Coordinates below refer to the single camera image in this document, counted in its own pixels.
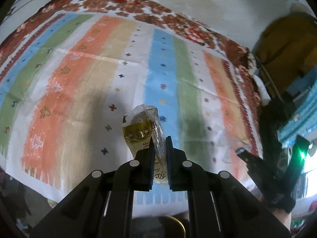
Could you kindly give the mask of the person's right hand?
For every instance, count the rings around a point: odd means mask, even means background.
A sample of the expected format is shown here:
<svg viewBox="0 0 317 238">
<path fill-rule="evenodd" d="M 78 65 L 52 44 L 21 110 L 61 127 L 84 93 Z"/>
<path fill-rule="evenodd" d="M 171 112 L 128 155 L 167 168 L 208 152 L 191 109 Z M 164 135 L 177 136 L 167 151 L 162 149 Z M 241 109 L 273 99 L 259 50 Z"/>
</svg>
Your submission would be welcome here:
<svg viewBox="0 0 317 238">
<path fill-rule="evenodd" d="M 272 214 L 288 229 L 291 229 L 291 213 L 280 208 L 272 208 Z"/>
</svg>

